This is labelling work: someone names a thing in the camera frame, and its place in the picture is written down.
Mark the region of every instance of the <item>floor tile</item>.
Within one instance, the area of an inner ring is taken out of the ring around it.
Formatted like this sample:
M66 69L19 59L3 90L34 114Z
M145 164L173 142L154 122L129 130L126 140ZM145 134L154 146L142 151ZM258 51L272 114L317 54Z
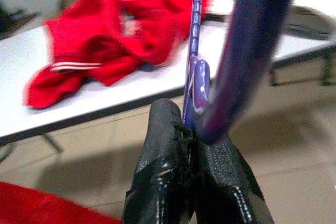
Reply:
M329 132L330 136L336 139L336 103L331 101L328 106L315 107L312 113L314 123L318 124L325 131Z
M315 108L331 103L319 102L308 107L250 117L241 122L230 138L256 175L280 172L336 160L336 138L331 132L336 122L322 127L314 116Z
M336 164L257 180L276 224L335 223Z
M111 123L113 137L108 152L113 158L106 165L110 182L102 186L97 205L125 200L146 136L148 117L146 113Z
M99 161L98 157L62 162L59 156L53 156L1 174L0 180L36 188L90 207L96 204L99 188L106 181L103 162Z
M181 114L182 114L182 111L183 111L183 104L182 104L182 103L177 103L177 106L178 106L179 109L181 110Z
M335 86L321 86L317 77L321 73L319 61L293 65L278 70L281 81L302 82L282 84L272 87L269 85L269 75L262 79L255 95L243 111L243 117L286 110L291 106L301 106L323 99L336 99Z
M7 173L0 179L94 206L100 188L110 182L106 165L113 162L112 154L107 151L110 137L111 125L108 123L57 135L54 138L64 152L55 155L52 163L38 162ZM24 153L29 144L22 146Z
M120 202L104 204L100 206L94 206L91 209L101 212L103 214L106 214L108 216L121 219L123 207L124 207L124 201L120 201Z
M194 213L191 220L189 221L189 224L197 224L196 214Z
M103 123L109 123L109 122L112 122L113 120L114 120L113 115L105 116L103 118L99 118L99 119L92 120L92 121L89 121L89 122L80 123L80 124L77 124L77 125L74 125L74 126L66 127L64 129L52 131L52 132L49 132L49 134L51 136L62 135L62 134L86 129L86 128L89 128L89 127L93 127L93 126L96 126L96 125L100 125L100 124L103 124Z
M174 101L180 108L182 107L183 97L176 97L176 98L172 98L171 100ZM117 113L117 114L114 114L114 115L105 116L105 117L100 118L100 119L92 120L92 121L89 121L89 122L77 124L77 125L67 127L67 128L61 129L61 130L56 130L56 131L50 132L50 135L57 136L57 135L77 131L77 130L80 130L80 129L85 129L87 127L92 127L92 126L95 126L95 125L99 125L99 124L103 124L103 123L109 123L109 122L112 122L112 121L128 118L130 116L136 116L136 115L144 114L144 113L149 112L150 107L151 107L150 105L146 105L146 106L142 106L142 107L139 107L139 108L136 108L136 109L120 112L120 113Z
M0 163L0 174L56 155L56 151L42 137L29 138L28 140L16 143L12 153Z
M104 152L113 134L111 123L102 123L54 136L64 148L62 160L71 160Z
M48 157L27 166L0 174L0 181L29 188L37 188L40 177L46 167L51 166L56 157Z

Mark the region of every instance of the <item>red jacket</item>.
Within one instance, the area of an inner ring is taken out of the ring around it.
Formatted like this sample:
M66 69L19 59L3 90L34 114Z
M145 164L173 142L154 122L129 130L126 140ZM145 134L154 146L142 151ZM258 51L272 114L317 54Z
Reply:
M0 224L121 224L52 194L0 182Z
M207 0L202 0L202 16ZM189 34L192 0L78 0L47 21L52 64L27 86L27 105L51 106L76 92L85 78L109 86L145 62L161 65ZM138 29L124 34L122 14Z

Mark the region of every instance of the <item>metal chair leg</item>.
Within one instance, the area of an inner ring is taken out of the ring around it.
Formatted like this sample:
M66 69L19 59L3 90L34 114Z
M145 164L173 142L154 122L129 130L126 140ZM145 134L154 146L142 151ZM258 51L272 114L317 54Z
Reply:
M332 69L332 55L326 54L324 57L323 73L321 77L322 86L329 86L333 84L329 81L330 77L332 76L331 69Z
M6 149L5 149L5 152L0 155L0 163L3 160L5 160L13 152L13 150L15 149L15 146L16 146L15 143L10 143L5 146L1 146L1 148L4 147Z
M276 75L276 73L275 73L275 70L274 70L274 69L271 69L271 70L269 71L269 74L270 74L270 77L269 77L269 84L270 84L271 86L276 86L276 85L278 85L278 83L277 83L277 75Z
M46 142L50 144L58 153L62 153L64 151L62 146L59 143L57 143L57 141L48 133L43 134L43 137L46 140Z

